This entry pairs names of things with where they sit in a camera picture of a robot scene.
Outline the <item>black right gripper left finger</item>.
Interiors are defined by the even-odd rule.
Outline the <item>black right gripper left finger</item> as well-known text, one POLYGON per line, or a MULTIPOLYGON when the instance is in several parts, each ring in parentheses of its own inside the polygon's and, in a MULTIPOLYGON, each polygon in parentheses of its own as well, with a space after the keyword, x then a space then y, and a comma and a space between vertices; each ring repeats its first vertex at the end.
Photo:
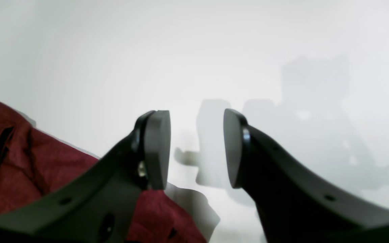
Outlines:
POLYGON ((139 195, 168 180, 168 110, 141 115, 92 168, 28 206, 0 215, 0 243, 121 243, 139 195))

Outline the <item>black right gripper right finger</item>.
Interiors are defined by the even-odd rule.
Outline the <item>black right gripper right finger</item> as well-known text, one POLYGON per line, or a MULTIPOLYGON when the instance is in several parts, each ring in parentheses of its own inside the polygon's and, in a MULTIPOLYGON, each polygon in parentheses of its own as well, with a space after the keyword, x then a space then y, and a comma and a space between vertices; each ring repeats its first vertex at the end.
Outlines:
POLYGON ((225 109, 228 178, 255 202, 269 243, 389 243, 389 209, 316 175, 279 143, 225 109))

